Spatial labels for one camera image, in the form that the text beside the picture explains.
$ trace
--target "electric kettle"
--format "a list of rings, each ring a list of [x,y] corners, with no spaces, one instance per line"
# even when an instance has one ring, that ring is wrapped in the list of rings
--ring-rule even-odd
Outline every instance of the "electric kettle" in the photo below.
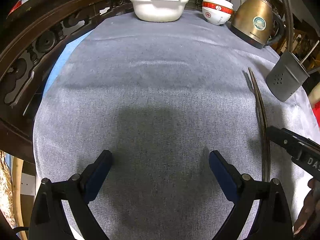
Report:
[[[279,30],[268,40],[274,21],[278,23]],[[245,0],[235,14],[230,30],[247,43],[262,49],[279,41],[284,34],[284,24],[280,16],[272,11],[268,0]]]

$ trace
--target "gray tablecloth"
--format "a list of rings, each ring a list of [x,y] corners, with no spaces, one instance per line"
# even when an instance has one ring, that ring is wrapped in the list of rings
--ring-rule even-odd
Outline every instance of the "gray tablecloth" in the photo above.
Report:
[[[34,126],[37,172],[65,180],[108,149],[115,162],[89,207],[110,239],[212,239],[233,204],[209,168],[209,152],[219,150],[240,173],[261,178],[248,67],[269,125],[320,142],[305,91],[281,103],[265,84],[278,58],[196,11],[172,23],[134,14],[107,19],[73,51],[42,100]],[[271,171],[295,220],[310,175],[273,143]]]

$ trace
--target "chopstick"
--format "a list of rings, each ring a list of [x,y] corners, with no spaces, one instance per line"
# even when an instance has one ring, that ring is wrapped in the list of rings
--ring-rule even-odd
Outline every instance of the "chopstick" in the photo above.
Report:
[[[293,47],[293,15],[292,15],[292,6],[290,0],[282,0],[285,11],[285,20],[286,20],[286,36],[287,36],[287,50],[292,52]]]
[[[254,90],[254,96],[256,98],[256,105],[258,109],[259,124],[261,129],[261,139],[262,139],[262,153],[261,153],[261,162],[262,162],[262,181],[270,181],[270,169],[271,169],[271,157],[270,157],[270,141],[267,138],[267,115],[262,101],[261,93],[257,84],[257,81],[254,77],[251,68],[249,69],[252,86]]]

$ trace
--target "kettle handle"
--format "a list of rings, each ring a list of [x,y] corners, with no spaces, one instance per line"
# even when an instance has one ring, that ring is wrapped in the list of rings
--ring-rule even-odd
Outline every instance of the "kettle handle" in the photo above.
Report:
[[[279,25],[279,30],[278,30],[278,33],[276,34],[276,36],[274,36],[273,38],[268,40],[264,46],[270,46],[270,45],[276,43],[277,41],[279,41],[281,39],[281,37],[284,34],[284,24],[283,24],[282,19],[275,12],[272,12],[272,14],[273,14],[273,20],[276,21]]]

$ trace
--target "stacked bowl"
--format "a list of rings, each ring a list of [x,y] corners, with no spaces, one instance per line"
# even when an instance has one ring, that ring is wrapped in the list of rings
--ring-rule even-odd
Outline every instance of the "stacked bowl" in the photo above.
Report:
[[[214,25],[226,23],[233,14],[233,4],[226,0],[203,0],[202,13]]]

